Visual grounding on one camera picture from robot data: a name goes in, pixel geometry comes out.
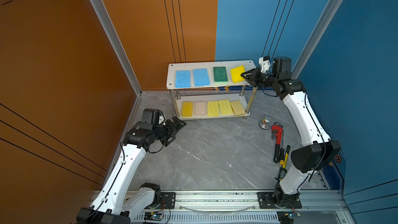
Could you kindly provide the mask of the small thick yellow sponge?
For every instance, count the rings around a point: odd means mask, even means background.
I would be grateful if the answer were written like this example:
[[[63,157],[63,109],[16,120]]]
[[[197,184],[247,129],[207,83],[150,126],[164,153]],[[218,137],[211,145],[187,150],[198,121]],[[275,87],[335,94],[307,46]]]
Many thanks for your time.
[[[234,84],[243,82],[245,79],[241,76],[245,72],[245,67],[243,65],[235,67],[230,70],[231,80]]]

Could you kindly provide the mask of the long yellow foam sponge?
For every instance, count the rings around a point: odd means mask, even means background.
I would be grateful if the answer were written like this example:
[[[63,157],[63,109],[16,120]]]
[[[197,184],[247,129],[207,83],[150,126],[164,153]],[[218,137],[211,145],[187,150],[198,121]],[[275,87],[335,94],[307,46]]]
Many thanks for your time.
[[[190,118],[193,116],[193,102],[183,102],[181,109],[181,117]]]

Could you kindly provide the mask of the pale pink sponge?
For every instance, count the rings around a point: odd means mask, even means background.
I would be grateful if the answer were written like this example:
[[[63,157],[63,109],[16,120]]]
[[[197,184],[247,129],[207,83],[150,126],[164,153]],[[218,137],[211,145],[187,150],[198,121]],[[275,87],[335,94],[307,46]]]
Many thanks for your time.
[[[207,102],[196,101],[194,106],[194,114],[196,117],[205,117],[207,115]]]

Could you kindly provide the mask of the green scouring pad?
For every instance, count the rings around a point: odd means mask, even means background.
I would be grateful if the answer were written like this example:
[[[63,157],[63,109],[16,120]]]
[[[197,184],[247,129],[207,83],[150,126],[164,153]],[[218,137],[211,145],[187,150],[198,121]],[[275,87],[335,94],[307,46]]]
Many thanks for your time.
[[[213,67],[213,74],[216,84],[227,84],[229,82],[226,67]]]

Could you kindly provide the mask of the cream yellow sponge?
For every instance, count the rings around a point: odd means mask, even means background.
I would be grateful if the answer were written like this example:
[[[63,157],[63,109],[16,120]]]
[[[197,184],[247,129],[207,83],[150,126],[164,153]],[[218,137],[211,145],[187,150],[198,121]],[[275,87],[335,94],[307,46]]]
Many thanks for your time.
[[[235,116],[243,116],[246,114],[246,111],[239,100],[231,101],[230,105]]]

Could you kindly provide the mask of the yellow porous sponge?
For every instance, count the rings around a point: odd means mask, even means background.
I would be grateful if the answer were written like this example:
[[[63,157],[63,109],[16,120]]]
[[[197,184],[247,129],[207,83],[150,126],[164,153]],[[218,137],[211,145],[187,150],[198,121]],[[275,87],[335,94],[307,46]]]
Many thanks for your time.
[[[218,101],[208,101],[207,102],[207,116],[208,117],[219,117]]]
[[[229,99],[218,100],[218,104],[222,116],[234,115]]]

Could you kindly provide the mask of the blue sponge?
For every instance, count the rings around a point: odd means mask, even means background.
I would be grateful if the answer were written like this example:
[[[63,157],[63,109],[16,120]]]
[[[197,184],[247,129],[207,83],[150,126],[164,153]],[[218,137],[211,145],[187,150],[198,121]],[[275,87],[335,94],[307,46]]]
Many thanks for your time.
[[[182,88],[182,89],[191,87],[191,71],[190,70],[176,71],[175,87]]]
[[[194,85],[196,87],[204,87],[210,85],[208,70],[206,68],[198,68],[193,70]]]

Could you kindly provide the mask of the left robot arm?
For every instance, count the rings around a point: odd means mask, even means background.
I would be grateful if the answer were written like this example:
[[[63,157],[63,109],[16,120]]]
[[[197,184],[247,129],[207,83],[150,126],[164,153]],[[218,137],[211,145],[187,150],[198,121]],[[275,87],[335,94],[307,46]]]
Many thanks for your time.
[[[161,110],[146,108],[142,120],[129,130],[120,143],[121,153],[104,187],[88,208],[77,214],[78,224],[130,224],[146,207],[157,207],[161,189],[157,184],[144,183],[138,193],[125,201],[129,185],[150,146],[160,141],[169,146],[186,122],[174,116],[166,119]]]

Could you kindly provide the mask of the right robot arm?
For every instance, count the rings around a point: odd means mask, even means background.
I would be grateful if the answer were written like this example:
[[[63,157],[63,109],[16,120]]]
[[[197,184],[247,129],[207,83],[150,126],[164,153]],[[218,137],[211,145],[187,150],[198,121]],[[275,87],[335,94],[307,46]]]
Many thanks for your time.
[[[257,68],[241,76],[256,90],[274,90],[287,107],[302,140],[302,148],[290,153],[292,166],[276,184],[273,193],[276,206],[291,207],[299,200],[301,187],[335,158],[341,144],[332,140],[322,127],[304,84],[292,78],[290,58],[262,57]]]

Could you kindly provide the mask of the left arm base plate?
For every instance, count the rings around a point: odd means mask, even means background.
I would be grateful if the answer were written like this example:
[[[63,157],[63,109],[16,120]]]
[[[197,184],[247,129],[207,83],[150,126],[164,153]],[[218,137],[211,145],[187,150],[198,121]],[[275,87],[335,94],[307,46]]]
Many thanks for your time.
[[[158,209],[163,207],[175,208],[176,192],[155,193],[153,202],[147,208]]]

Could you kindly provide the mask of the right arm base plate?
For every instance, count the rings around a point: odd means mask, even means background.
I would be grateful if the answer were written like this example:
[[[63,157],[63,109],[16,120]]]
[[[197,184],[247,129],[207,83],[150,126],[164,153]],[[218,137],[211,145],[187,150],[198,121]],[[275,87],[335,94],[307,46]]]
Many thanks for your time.
[[[258,202],[260,209],[272,208],[295,208],[301,209],[302,203],[299,194],[286,195],[283,192],[275,194],[274,192],[258,192]]]

